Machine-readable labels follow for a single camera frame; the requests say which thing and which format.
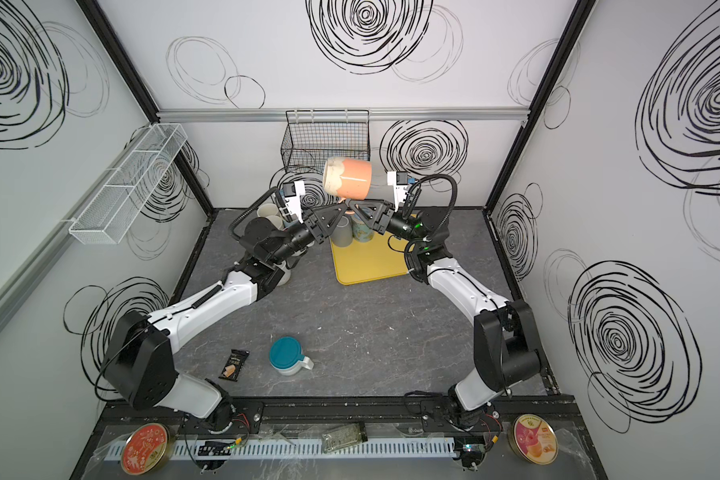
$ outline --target mug handle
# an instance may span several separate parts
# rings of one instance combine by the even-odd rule
[[[307,370],[312,370],[312,368],[315,366],[315,363],[308,356],[303,356],[302,359],[298,362],[301,363],[302,367],[306,368]]]

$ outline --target gray marble surface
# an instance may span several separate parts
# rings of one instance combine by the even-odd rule
[[[227,233],[239,213],[219,213],[185,296],[218,281],[242,256],[243,249]],[[480,211],[454,211],[450,230],[447,245],[459,263],[488,288],[510,298]],[[281,336],[301,342],[314,370],[286,377],[269,365],[269,347]],[[410,276],[344,286],[336,281],[327,242],[309,249],[287,284],[187,343],[174,355],[176,369],[215,379],[230,349],[251,352],[237,382],[218,380],[234,396],[445,392],[474,368],[471,324],[444,295]],[[538,376],[513,392],[545,394]]]

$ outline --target orange mug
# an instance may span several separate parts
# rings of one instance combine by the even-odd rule
[[[336,197],[365,200],[371,188],[371,162],[343,157],[327,159],[322,188]]]

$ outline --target white wall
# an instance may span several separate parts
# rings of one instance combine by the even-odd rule
[[[0,133],[0,287],[110,166],[134,129],[146,122],[74,2],[32,2],[31,9],[19,1],[4,4],[15,6],[28,28],[39,29],[38,43],[47,46],[44,54],[49,65],[43,66],[46,61],[39,57],[41,52],[25,52],[29,58],[25,67],[13,70],[16,76],[46,75],[41,77],[44,83],[37,85],[43,93],[35,113],[31,113],[36,104],[31,93],[35,84],[29,85],[30,92],[20,101],[0,94],[0,115],[18,115],[18,125]],[[0,24],[5,44],[26,35],[21,29],[19,32],[10,34]],[[58,55],[48,47],[51,42]],[[6,52],[0,58],[20,56],[10,48]],[[64,88],[66,100],[58,84],[50,90],[47,86],[48,82],[62,82],[62,72],[69,79]],[[14,83],[3,80],[0,92],[27,86],[16,78]],[[22,138],[36,130],[39,132]]]
[[[68,104],[54,104],[51,99],[61,88],[41,86],[42,105],[54,115],[66,113],[63,122],[49,123],[46,120],[54,117],[38,120],[30,115],[34,102],[0,97],[0,114],[25,119],[0,132],[0,140],[25,136],[28,126],[38,130],[23,140],[0,144],[0,286],[145,122],[75,2],[32,2],[28,7],[15,1],[1,6],[10,12],[11,5],[25,18],[22,33],[32,37],[28,32],[37,32],[34,41],[47,43],[47,53],[58,49],[61,59],[50,56],[56,59],[48,62],[57,62],[57,68],[64,63],[70,93]],[[47,21],[58,23],[44,24],[44,31],[40,23]],[[0,38],[9,43],[6,25],[0,23]],[[70,37],[75,44],[69,43]],[[3,53],[9,60],[22,55],[10,48]],[[31,57],[24,53],[24,58]],[[44,82],[60,78],[55,75],[47,72]],[[206,217],[175,170],[157,195],[154,201],[173,197],[161,205],[165,213],[140,215],[121,244],[70,246],[0,333],[0,478],[68,478],[96,424],[100,405],[80,364],[80,337],[64,330],[62,315],[72,331],[82,331],[104,292],[123,282],[132,287],[111,302],[126,310],[137,307],[141,296],[160,303],[173,293]],[[92,370],[90,354],[84,357]]]
[[[520,122],[516,120],[411,123],[398,127],[410,127],[411,131],[421,133],[403,133],[403,137],[414,137],[416,140],[396,142],[404,153],[390,155],[405,165],[421,166],[422,173],[453,175],[458,181],[459,206],[485,203],[493,187],[493,179],[498,176],[520,127]],[[371,188],[369,196],[372,198],[392,200],[392,190],[387,187],[381,161],[381,156],[386,158],[391,148],[388,139],[396,130],[391,131],[386,141],[382,142],[382,139],[392,126],[393,122],[379,121],[371,122],[368,127],[374,172],[372,182],[377,186]],[[250,205],[269,188],[272,175],[283,167],[280,145],[285,123],[184,124],[184,129],[202,159],[202,168],[211,177],[208,194],[214,206]],[[418,148],[431,152],[432,157],[439,160],[422,160],[422,150],[417,152]],[[275,176],[275,182],[281,175],[282,172]],[[431,187],[423,188],[419,200],[421,206],[448,203],[450,187],[435,185],[434,188],[440,192]]]
[[[334,4],[348,9],[339,9],[343,14],[336,15],[336,24],[323,22],[324,17],[315,21],[321,18],[320,5]],[[162,109],[528,105],[574,4],[574,0],[216,0],[190,7],[181,0],[102,2]],[[354,16],[352,5],[358,8]],[[381,5],[388,6],[386,14]],[[352,37],[342,32],[352,32]],[[340,44],[356,50],[337,53]],[[400,58],[403,52],[409,55]],[[464,125],[469,148],[464,168],[456,175],[461,177],[458,205],[477,206],[488,198],[518,122]],[[371,125],[376,160],[390,126]],[[202,139],[193,144],[202,152],[203,169],[212,179],[210,197],[215,206],[246,206],[259,197],[282,166],[279,148],[285,127],[188,127],[190,135]],[[442,154],[437,162],[448,165],[458,159]],[[379,162],[374,170],[385,184]],[[434,172],[456,173],[449,168],[428,171]],[[387,190],[374,192],[386,194]],[[445,204],[448,197],[425,189],[421,200],[426,205]]]
[[[613,480],[720,478],[719,7],[599,2],[494,211]]]
[[[363,25],[362,12],[350,9],[356,14],[354,21],[346,12],[336,15],[336,24],[312,24],[309,13],[319,18],[319,3],[215,0],[190,6],[181,0],[105,0],[101,4],[161,108],[234,108],[233,101],[241,108],[256,108],[262,89],[265,108],[515,105],[507,90],[513,68],[534,46],[560,36],[575,4],[573,0],[396,0],[386,2],[388,14],[384,14],[382,2],[350,2],[359,8],[376,5],[362,8],[374,15],[374,21]],[[426,33],[419,34],[425,26]],[[322,32],[318,38],[324,42],[313,37],[313,27]],[[342,36],[342,30],[354,36]],[[364,47],[364,34],[378,37],[379,42],[366,38]],[[183,37],[206,40],[172,49],[172,43]],[[330,48],[336,64],[319,47],[330,42],[344,42],[357,54],[339,54]],[[389,65],[399,55],[388,53],[386,45],[414,47],[405,60],[386,69],[356,66]],[[431,76],[428,82],[410,82],[396,72],[407,78]],[[235,75],[249,79],[241,81],[239,92],[237,80],[228,85],[237,92],[228,101],[223,82]]]

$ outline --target black snack package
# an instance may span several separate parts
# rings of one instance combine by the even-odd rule
[[[240,369],[242,368],[243,364],[245,364],[248,355],[250,355],[250,352],[248,350],[232,349],[230,359],[226,361],[224,370],[221,371],[221,375],[219,375],[219,378],[237,382],[237,376],[240,374]]]

